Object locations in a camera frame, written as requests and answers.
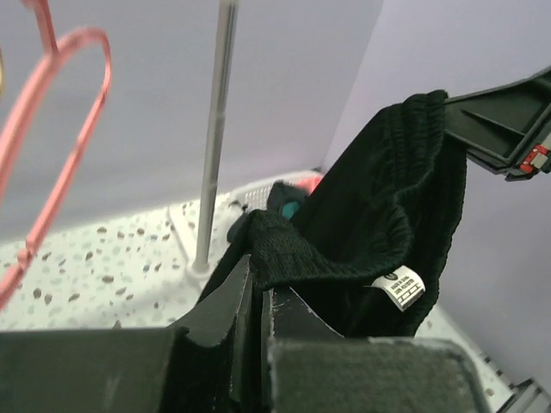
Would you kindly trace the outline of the black shorts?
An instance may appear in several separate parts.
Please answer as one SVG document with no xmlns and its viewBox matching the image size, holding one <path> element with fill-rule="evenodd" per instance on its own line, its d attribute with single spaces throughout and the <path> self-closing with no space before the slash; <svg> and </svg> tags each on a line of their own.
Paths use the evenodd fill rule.
<svg viewBox="0 0 551 413">
<path fill-rule="evenodd" d="M 413 336 L 437 301 L 466 188 L 446 99 L 435 90 L 379 111 L 292 218 L 250 213 L 203 294 L 249 255 L 258 287 L 292 287 L 344 336 Z"/>
</svg>

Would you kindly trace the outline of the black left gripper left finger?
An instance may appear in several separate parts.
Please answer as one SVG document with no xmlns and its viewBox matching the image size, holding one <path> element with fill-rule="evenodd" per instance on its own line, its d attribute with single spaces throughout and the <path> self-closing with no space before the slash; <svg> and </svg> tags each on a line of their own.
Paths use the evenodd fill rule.
<svg viewBox="0 0 551 413">
<path fill-rule="evenodd" d="M 164 328 L 1 336 L 4 412 L 258 412 L 247 257 Z"/>
</svg>

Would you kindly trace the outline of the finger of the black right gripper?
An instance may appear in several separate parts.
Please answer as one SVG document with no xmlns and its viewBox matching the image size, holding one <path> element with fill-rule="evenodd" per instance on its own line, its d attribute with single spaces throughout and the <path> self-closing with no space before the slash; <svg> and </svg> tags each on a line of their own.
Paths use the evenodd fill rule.
<svg viewBox="0 0 551 413">
<path fill-rule="evenodd" d="M 500 87 L 449 98 L 446 134 L 467 157 L 507 181 L 550 172 L 550 69 Z"/>
</svg>

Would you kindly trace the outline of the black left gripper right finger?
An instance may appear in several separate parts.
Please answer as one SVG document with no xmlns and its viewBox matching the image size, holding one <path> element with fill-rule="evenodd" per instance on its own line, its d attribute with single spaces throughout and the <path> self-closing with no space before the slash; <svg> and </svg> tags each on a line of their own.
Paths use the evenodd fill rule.
<svg viewBox="0 0 551 413">
<path fill-rule="evenodd" d="M 439 338 L 347 339 L 289 288 L 264 295 L 272 412 L 488 412 L 472 358 Z"/>
</svg>

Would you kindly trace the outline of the pink hanger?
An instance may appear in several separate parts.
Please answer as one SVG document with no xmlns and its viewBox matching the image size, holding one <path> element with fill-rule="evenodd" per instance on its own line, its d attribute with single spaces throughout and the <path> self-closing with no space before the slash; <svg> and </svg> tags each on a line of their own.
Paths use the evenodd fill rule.
<svg viewBox="0 0 551 413">
<path fill-rule="evenodd" d="M 104 29 L 56 28 L 48 1 L 1 3 L 1 240 L 21 242 L 1 265 L 1 304 L 21 285 L 59 215 L 113 77 Z M 83 107 L 70 120 L 54 107 L 70 63 L 92 59 L 79 87 Z"/>
</svg>

